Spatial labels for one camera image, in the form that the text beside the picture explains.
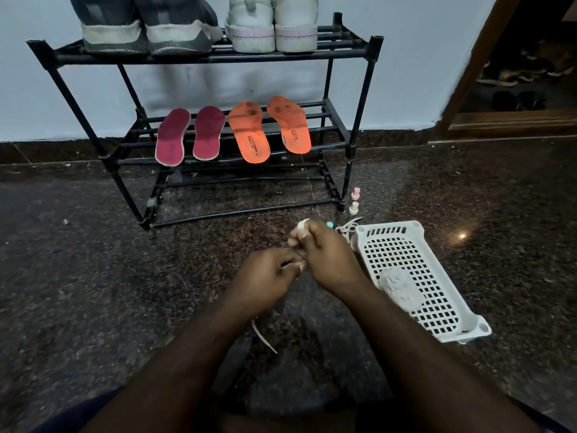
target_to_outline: maroon insole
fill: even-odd
[[[156,141],[156,160],[169,167],[176,167],[184,159],[184,144],[182,139],[189,124],[191,114],[186,109],[178,108],[170,111],[158,128]]]
[[[194,128],[196,140],[192,154],[201,161],[210,161],[220,151],[220,133],[224,127],[223,111],[214,106],[205,106],[196,116]]]

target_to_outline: gray sneaker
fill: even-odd
[[[146,36],[134,0],[70,0],[89,53],[146,53]]]
[[[134,1],[154,56],[208,53],[223,37],[215,12],[204,0]]]

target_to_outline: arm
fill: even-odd
[[[222,298],[138,372],[83,433],[191,431],[238,333],[286,293],[301,274],[301,261],[291,249],[253,252]]]
[[[322,222],[294,230],[315,280],[350,309],[419,431],[539,432],[520,409],[377,290],[348,243]]]

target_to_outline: person's right hand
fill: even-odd
[[[321,220],[307,220],[304,229],[293,229],[288,242],[291,247],[304,248],[314,279],[333,294],[366,279],[344,237]]]

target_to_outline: person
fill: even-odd
[[[68,414],[60,415],[60,420],[57,416],[35,431],[545,430],[538,424],[538,412],[518,407],[446,349],[386,293],[376,289],[346,240],[324,222],[308,220],[307,228],[293,230],[288,242],[292,247],[302,247],[306,260],[290,247],[253,252],[224,294],[136,373],[126,387],[83,408],[73,407]],[[391,386],[394,409],[363,410],[361,406],[357,412],[257,420],[207,407],[209,388],[237,335],[253,318],[271,309],[305,268],[321,288],[348,307],[359,323]]]

